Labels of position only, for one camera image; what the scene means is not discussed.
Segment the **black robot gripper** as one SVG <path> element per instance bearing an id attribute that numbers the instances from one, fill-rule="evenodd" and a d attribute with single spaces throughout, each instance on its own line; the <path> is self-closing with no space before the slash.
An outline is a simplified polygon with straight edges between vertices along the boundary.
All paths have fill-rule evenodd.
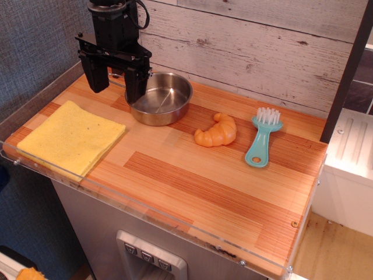
<path id="1" fill-rule="evenodd" d="M 150 16 L 143 26 L 137 11 L 92 11 L 94 33 L 78 33 L 79 58 L 88 84 L 94 93 L 109 86 L 107 68 L 125 72 L 126 100 L 136 103 L 146 93 L 151 72 L 151 52 L 142 47 L 139 31 L 147 28 Z"/>

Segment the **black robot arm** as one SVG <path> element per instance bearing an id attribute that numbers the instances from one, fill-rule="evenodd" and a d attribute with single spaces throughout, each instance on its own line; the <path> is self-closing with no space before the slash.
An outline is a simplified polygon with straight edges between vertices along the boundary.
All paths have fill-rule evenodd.
<path id="1" fill-rule="evenodd" d="M 146 93 L 151 76 L 152 53 L 142 47 L 139 31 L 146 29 L 150 15 L 142 1 L 89 1 L 94 33 L 78 33 L 79 58 L 91 90 L 109 86 L 108 68 L 124 73 L 128 104 Z"/>

